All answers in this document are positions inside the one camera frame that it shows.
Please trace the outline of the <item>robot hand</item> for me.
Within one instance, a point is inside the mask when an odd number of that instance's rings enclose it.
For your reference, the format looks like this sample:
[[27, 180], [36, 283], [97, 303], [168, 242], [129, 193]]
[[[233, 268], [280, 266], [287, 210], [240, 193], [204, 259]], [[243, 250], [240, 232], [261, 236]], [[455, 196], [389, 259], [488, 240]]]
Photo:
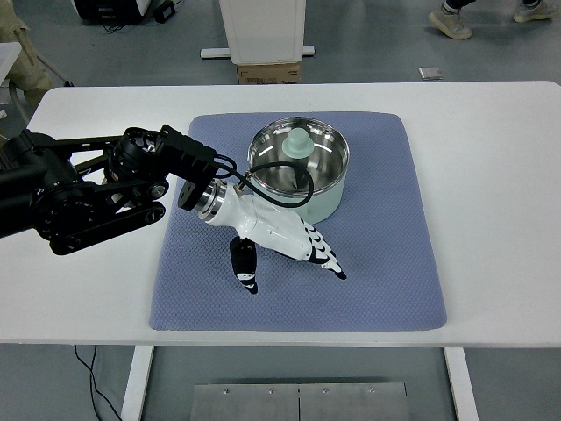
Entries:
[[258, 292], [256, 246], [297, 261], [307, 261], [344, 280], [346, 273], [323, 235], [292, 210], [278, 207], [256, 195], [241, 196], [230, 182], [215, 181], [197, 208], [198, 216], [212, 226], [229, 226], [238, 236], [230, 242], [231, 265], [240, 283]]

